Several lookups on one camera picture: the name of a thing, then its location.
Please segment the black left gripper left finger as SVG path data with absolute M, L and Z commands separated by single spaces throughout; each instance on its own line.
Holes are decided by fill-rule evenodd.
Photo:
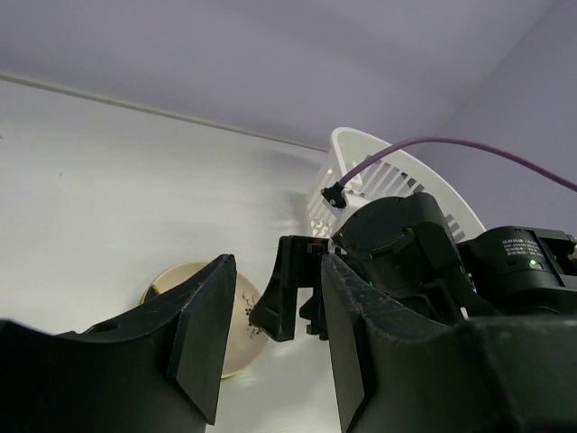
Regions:
M 4 432 L 203 432 L 215 423 L 236 262 L 82 333 L 1 323 Z

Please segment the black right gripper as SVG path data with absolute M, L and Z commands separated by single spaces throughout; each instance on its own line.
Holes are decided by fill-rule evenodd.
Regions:
M 290 341 L 301 317 L 308 335 L 327 341 L 330 298 L 359 314 L 379 315 L 390 304 L 444 326 L 498 312 L 475 292 L 441 208 L 427 193 L 374 200 L 329 238 L 281 237 L 249 320 L 272 340 Z

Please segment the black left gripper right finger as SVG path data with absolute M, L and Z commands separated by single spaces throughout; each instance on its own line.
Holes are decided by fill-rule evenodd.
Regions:
M 448 327 L 379 292 L 339 257 L 322 291 L 344 432 L 573 432 L 576 320 Z

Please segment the cream plate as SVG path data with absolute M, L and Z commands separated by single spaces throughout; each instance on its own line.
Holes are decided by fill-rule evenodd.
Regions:
M 201 271 L 207 263 L 181 263 L 156 277 L 142 294 L 140 303 L 152 300 Z M 232 377 L 252 364 L 262 353 L 269 338 L 250 321 L 250 314 L 261 294 L 241 273 L 236 273 L 234 306 L 221 378 Z

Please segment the white plastic dish rack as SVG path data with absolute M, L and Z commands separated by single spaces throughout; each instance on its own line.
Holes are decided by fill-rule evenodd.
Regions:
M 378 137 L 349 127 L 332 131 L 330 151 L 306 195 L 309 233 L 329 238 L 342 226 L 335 221 L 335 210 L 321 195 L 347 172 L 390 144 Z M 455 242 L 471 240 L 485 231 L 480 219 L 461 195 L 439 174 L 404 151 L 373 163 L 350 180 L 345 189 L 353 189 L 373 201 L 385 197 L 407 197 L 425 192 L 441 208 Z

